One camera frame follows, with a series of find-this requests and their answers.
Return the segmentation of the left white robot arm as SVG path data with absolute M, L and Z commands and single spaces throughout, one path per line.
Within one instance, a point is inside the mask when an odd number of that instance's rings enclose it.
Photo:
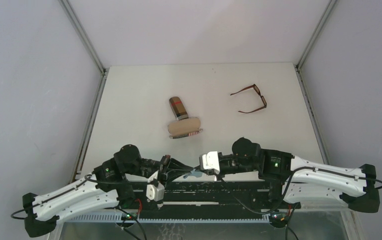
M 112 158 L 71 184 L 42 195 L 31 192 L 23 195 L 24 228 L 29 237 L 36 238 L 79 215 L 130 207 L 137 198 L 127 175 L 144 177 L 150 184 L 165 187 L 192 170 L 193 167 L 169 155 L 159 161 L 147 159 L 141 157 L 135 145 L 124 145 Z

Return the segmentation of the brown striped glasses case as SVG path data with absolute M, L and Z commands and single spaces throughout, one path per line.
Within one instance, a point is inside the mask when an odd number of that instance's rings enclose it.
M 169 100 L 171 110 L 177 121 L 185 120 L 189 118 L 189 115 L 185 109 L 182 100 L 178 96 L 173 96 Z

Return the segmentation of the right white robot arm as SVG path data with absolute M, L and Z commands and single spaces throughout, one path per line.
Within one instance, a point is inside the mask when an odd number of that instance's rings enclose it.
M 360 213 L 379 211 L 380 187 L 376 186 L 379 180 L 374 165 L 348 168 L 316 163 L 289 152 L 264 149 L 244 137 L 231 149 L 229 155 L 217 153 L 214 172 L 219 177 L 256 173 L 269 186 L 261 200 L 268 210 L 285 204 L 324 202 Z

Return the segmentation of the flag print glasses case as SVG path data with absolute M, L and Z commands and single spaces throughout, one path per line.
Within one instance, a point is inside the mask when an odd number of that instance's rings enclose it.
M 173 121 L 167 126 L 167 129 L 171 139 L 186 138 L 198 135 L 203 131 L 201 121 L 198 117 Z

